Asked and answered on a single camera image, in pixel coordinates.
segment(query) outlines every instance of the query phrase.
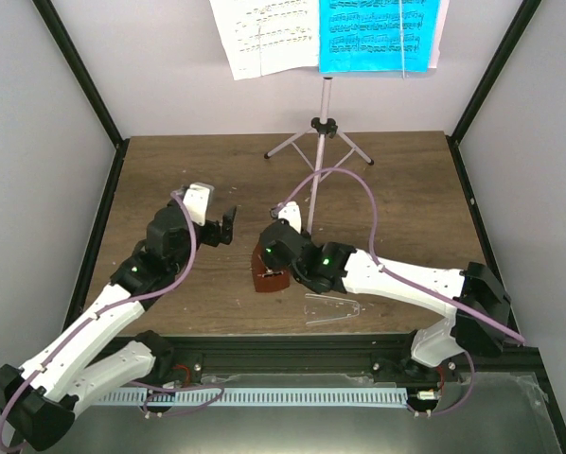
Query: clear plastic piece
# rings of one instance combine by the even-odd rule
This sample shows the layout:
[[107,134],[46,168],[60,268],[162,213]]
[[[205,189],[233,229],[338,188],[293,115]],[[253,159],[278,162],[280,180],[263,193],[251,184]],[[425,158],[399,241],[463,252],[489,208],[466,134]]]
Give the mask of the clear plastic piece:
[[361,305],[355,300],[307,293],[304,313],[306,325],[335,323],[359,316]]

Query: blue sheet music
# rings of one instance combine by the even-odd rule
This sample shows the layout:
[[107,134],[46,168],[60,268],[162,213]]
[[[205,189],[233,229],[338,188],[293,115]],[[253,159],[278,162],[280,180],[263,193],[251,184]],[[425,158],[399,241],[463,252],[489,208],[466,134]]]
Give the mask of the blue sheet music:
[[319,0],[322,73],[426,72],[440,0]]

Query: black frame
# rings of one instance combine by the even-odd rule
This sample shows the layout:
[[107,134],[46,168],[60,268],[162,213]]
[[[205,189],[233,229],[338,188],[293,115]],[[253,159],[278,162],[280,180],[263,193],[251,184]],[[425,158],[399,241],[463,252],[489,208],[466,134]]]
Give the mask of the black frame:
[[[495,255],[486,234],[478,204],[470,186],[469,176],[464,168],[460,144],[469,127],[504,69],[512,51],[525,31],[529,21],[536,13],[541,0],[523,0],[521,6],[505,33],[495,55],[489,63],[467,108],[462,114],[453,134],[448,136],[450,153],[455,164],[458,179],[479,237],[487,265],[495,275],[501,275]],[[80,274],[75,285],[64,328],[72,323],[82,312],[90,281],[97,261],[97,253],[106,228],[129,139],[124,140],[108,112],[96,85],[83,64],[64,24],[50,0],[33,0],[42,18],[58,44],[62,54],[86,94],[104,130],[115,147],[115,157],[111,165],[108,181],[97,211],[92,233],[83,257]],[[185,357],[195,358],[202,364],[202,373],[216,374],[268,374],[276,372],[345,373],[355,374],[371,371],[378,356],[396,355],[402,349],[409,335],[342,335],[342,336],[276,336],[276,337],[169,337],[176,352]],[[114,339],[102,352],[110,355],[122,348],[130,338]],[[459,371],[467,371],[468,365],[459,358],[456,360]],[[548,394],[547,407],[555,426],[555,432],[563,452],[566,453],[566,427],[560,414],[548,375],[537,348],[506,348],[496,359],[476,358],[477,370],[483,372],[534,373],[542,390]]]

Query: tripod base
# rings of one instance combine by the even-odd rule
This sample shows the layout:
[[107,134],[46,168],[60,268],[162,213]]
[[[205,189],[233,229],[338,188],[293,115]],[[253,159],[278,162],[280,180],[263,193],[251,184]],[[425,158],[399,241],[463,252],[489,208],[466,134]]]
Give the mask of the tripod base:
[[[295,150],[300,154],[304,162],[309,166],[312,172],[318,171],[323,167],[323,158],[325,155],[325,141],[326,138],[333,138],[337,133],[340,135],[340,138],[344,140],[349,146],[350,151],[346,154],[344,158],[338,161],[333,167],[341,166],[344,161],[346,161],[353,153],[357,153],[361,156],[370,166],[374,164],[374,160],[367,156],[357,144],[355,144],[350,138],[344,134],[342,131],[338,130],[338,125],[336,124],[333,118],[328,117],[329,111],[329,99],[331,97],[331,78],[323,78],[323,93],[321,94],[321,114],[315,118],[312,118],[310,122],[310,129],[306,131],[299,132],[294,134],[292,137],[287,139],[282,144],[274,147],[268,153],[264,155],[264,159],[270,159],[275,154],[277,154],[280,150],[285,148],[288,145],[291,145],[295,148]],[[302,150],[295,144],[295,141],[302,137],[304,134],[308,134],[309,132],[317,132],[319,134],[319,140],[317,144],[317,157],[314,163],[314,166],[309,161],[309,158],[302,152]],[[312,187],[310,188],[310,209],[309,209],[309,218],[307,222],[306,230],[311,233],[312,232],[312,222],[314,220],[314,208],[317,199],[317,188],[319,187],[319,183],[327,178],[331,172],[324,173],[322,175],[315,175],[312,179]]]
[[[297,134],[294,134],[292,137],[290,137],[289,139],[287,139],[285,142],[277,145],[276,147],[274,147],[273,149],[271,149],[269,152],[264,153],[264,159],[271,159],[273,156],[275,156],[280,150],[282,150],[283,148],[291,145],[292,147],[295,148],[295,150],[298,152],[298,154],[302,157],[302,159],[304,159],[304,161],[306,162],[306,164],[310,167],[310,170],[314,172],[314,166],[312,165],[312,163],[309,161],[309,158],[306,157],[306,154],[304,154],[304,152],[302,151],[301,148],[299,148],[296,144],[295,141],[298,140],[300,137],[306,135],[306,134],[310,134],[311,132],[316,132],[315,129],[310,128],[309,130],[303,131],[303,132],[299,132]],[[369,165],[372,166],[373,164],[375,164],[375,161],[367,154],[365,153],[357,144],[355,144],[350,137],[348,137],[346,134],[344,134],[342,131],[337,130],[337,134],[340,136],[340,138],[342,140],[344,140],[349,146],[350,146],[350,151],[345,155],[344,158],[342,158],[340,161],[338,161],[338,163],[333,166],[333,167],[339,167],[341,166],[350,156],[352,156],[353,153],[357,153],[359,156],[361,156],[365,162]],[[329,176],[329,173],[326,173],[324,175],[321,176],[320,181],[324,180],[327,176]]]

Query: metal pole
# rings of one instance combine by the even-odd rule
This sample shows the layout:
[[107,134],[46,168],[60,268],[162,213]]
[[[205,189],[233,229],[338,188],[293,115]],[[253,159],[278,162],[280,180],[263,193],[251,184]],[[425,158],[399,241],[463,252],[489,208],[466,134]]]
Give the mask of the metal pole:
[[536,13],[540,3],[541,0],[522,1],[512,23],[502,38],[495,55],[489,62],[487,70],[483,74],[483,77],[481,78],[479,85],[476,87],[468,106],[466,106],[460,121],[457,123],[457,126],[451,135],[451,140],[454,144],[459,145],[460,142],[462,142],[462,139],[468,132],[472,121],[476,117],[476,114],[479,113],[487,95],[491,91],[491,88],[493,88],[493,84],[498,79],[500,73],[502,73],[506,62],[519,42],[522,33],[527,28],[529,21],[531,21],[531,18]]
[[[325,125],[327,123],[327,116],[329,114],[329,99],[331,98],[331,78],[323,78],[323,92],[321,94],[321,114],[319,115],[319,123]],[[319,134],[319,141],[317,142],[317,159],[314,163],[314,171],[323,168],[323,156],[325,154],[325,133]],[[316,175],[312,179],[312,188],[310,192],[310,209],[309,220],[307,222],[306,230],[312,233],[312,222],[314,221],[314,208],[317,203],[317,188],[319,187],[320,175]]]
[[77,283],[75,284],[75,289],[73,290],[71,304],[64,318],[64,327],[62,330],[68,328],[83,312],[87,292],[89,291],[90,282],[94,275],[94,268],[96,267],[97,254],[100,250],[100,244],[102,244],[102,238],[104,238],[106,222],[111,213],[116,187],[119,183],[119,176],[121,175],[121,169],[123,168],[125,154],[128,151],[129,144],[130,139],[125,140],[123,145],[115,152],[115,158],[111,164],[111,170],[106,180],[104,191],[102,192],[102,198],[100,199],[100,205],[98,206],[96,219],[94,219],[94,226],[92,227],[92,233],[90,234],[87,248],[85,249],[85,255],[81,262],[81,269]]
[[44,19],[45,25],[49,29],[54,41],[68,62],[75,78],[77,78],[77,82],[81,86],[81,90],[83,90],[87,99],[90,101],[90,104],[94,108],[94,112],[100,120],[100,123],[102,123],[102,127],[106,130],[106,133],[110,137],[111,142],[113,142],[113,145],[116,148],[120,147],[123,144],[123,138],[121,137],[111,114],[106,108],[106,104],[104,104],[96,85],[94,85],[94,82],[90,77],[90,73],[83,64],[83,60],[77,52],[71,37],[68,35],[68,32],[66,31],[58,12],[54,8],[54,5],[50,0],[33,0],[33,3],[41,14],[41,17]]
[[304,134],[308,134],[309,132],[312,131],[312,128],[310,128],[309,130],[306,130],[304,132],[299,132],[297,134],[294,134],[292,137],[290,137],[289,139],[287,139],[285,142],[283,142],[280,145],[277,145],[276,147],[274,147],[273,149],[271,149],[268,153],[264,153],[264,159],[271,159],[275,153],[278,153],[280,150],[282,150],[284,147],[286,147],[287,145],[293,145],[293,143],[298,140],[300,137],[302,137]]

